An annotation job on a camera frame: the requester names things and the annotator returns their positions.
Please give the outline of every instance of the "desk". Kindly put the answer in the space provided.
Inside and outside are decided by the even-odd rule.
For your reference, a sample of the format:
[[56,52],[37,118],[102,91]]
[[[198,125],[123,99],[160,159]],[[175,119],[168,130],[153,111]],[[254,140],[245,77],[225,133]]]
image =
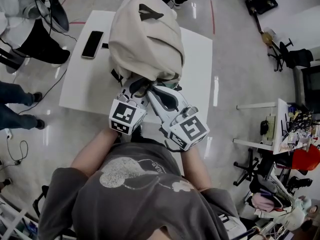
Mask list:
[[288,115],[288,107],[289,105],[278,98],[277,102],[268,102],[268,103],[257,103],[257,104],[248,104],[248,105],[237,105],[237,110],[243,109],[256,109],[256,108],[277,108],[276,109],[276,121],[274,126],[274,137],[272,145],[265,145],[256,142],[241,140],[241,139],[233,139],[234,143],[238,143],[241,145],[246,145],[258,149],[273,151],[273,154],[279,154],[284,151],[280,151],[280,145],[282,143],[283,135],[282,135],[282,127],[286,129],[286,118],[289,119]]
[[[65,74],[59,105],[61,107],[109,115],[112,102],[121,89],[111,75],[114,69],[108,49],[101,48],[109,42],[109,33],[115,12],[91,12],[78,38]],[[104,36],[94,59],[81,57],[91,31],[102,31]],[[181,93],[196,106],[207,120],[211,89],[212,40],[181,28],[185,64],[179,82]],[[160,124],[149,105],[145,122]]]

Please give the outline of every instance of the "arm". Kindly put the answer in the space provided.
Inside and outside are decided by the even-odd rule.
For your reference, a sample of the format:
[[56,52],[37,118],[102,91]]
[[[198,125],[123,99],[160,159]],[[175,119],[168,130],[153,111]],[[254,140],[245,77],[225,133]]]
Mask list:
[[198,149],[193,146],[181,152],[185,178],[200,192],[212,188],[208,170],[199,156]]
[[71,167],[92,176],[101,166],[118,133],[106,128],[89,142],[73,160]]

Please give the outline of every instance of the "black strap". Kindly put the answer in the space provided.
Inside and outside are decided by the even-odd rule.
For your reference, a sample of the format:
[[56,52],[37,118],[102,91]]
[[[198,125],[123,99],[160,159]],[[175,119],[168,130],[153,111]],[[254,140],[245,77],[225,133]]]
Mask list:
[[140,13],[140,19],[141,19],[142,22],[145,21],[145,20],[148,20],[148,19],[158,20],[158,19],[160,19],[161,17],[164,16],[163,13],[158,13],[158,12],[152,10],[151,8],[149,8],[148,6],[146,6],[143,3],[139,4],[139,13]]
[[112,75],[112,76],[118,81],[118,83],[120,83],[121,86],[122,86],[121,80],[124,79],[124,77],[123,77],[122,75],[118,74],[118,73],[115,71],[115,69],[112,69],[111,75]]

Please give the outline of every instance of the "pink object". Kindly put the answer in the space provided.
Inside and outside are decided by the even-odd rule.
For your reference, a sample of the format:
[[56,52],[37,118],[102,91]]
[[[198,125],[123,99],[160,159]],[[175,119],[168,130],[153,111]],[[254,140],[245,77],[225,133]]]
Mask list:
[[266,211],[268,213],[275,208],[274,202],[261,196],[260,193],[255,193],[252,196],[251,202],[255,208]]

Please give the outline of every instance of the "gray t-shirt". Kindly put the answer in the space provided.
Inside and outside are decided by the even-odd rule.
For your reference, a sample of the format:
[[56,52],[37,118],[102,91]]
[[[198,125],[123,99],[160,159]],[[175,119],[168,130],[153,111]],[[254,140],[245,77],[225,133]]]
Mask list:
[[220,215],[238,218],[226,190],[197,191],[162,146],[122,143],[90,178],[55,170],[38,237],[53,240],[73,225],[79,240],[146,240],[166,226],[173,240],[227,240]]

